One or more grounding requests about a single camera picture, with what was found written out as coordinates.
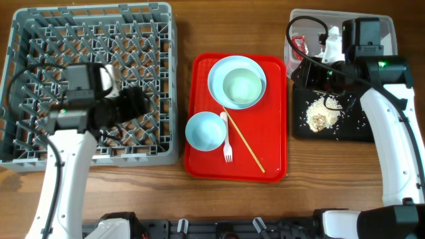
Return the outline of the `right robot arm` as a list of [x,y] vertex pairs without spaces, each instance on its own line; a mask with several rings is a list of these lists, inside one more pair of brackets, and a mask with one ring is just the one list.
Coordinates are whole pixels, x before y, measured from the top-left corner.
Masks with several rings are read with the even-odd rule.
[[357,96],[382,173],[383,207],[317,209],[309,229],[312,238],[424,237],[424,143],[414,110],[414,80],[405,58],[384,55],[380,33],[376,17],[344,21],[345,59],[322,63],[306,55],[291,76],[299,89]]

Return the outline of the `green bowl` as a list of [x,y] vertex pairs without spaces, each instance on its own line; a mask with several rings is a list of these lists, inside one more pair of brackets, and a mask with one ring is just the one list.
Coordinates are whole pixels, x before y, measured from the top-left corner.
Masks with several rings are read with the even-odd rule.
[[246,105],[260,96],[262,81],[255,69],[235,68],[224,77],[222,89],[232,103]]

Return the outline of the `rice food scraps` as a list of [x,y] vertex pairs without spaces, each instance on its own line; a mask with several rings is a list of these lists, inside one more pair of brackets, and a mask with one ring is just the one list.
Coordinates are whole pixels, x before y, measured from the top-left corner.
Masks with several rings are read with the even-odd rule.
[[318,99],[305,103],[306,109],[301,111],[298,125],[305,128],[309,133],[330,133],[336,136],[341,128],[342,121],[347,116],[347,110],[343,108],[336,96],[324,95]]

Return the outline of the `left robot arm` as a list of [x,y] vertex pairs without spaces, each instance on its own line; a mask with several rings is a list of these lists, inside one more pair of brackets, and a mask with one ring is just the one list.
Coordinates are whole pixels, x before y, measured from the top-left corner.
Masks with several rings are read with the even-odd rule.
[[70,64],[64,70],[68,89],[46,117],[48,159],[27,238],[82,237],[88,171],[102,132],[150,110],[142,87],[119,88],[111,64]]

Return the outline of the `red snack wrapper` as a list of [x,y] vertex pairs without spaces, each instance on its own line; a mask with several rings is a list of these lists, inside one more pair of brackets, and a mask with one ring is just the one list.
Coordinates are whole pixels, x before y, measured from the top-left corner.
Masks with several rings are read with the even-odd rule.
[[[303,35],[300,36],[293,36],[292,37],[292,43],[296,46],[296,48],[304,53],[304,54],[308,54],[308,47],[306,45],[306,40],[305,37]],[[296,51],[293,50],[293,53],[295,54],[295,57],[297,60],[303,60],[303,56],[298,54]]]

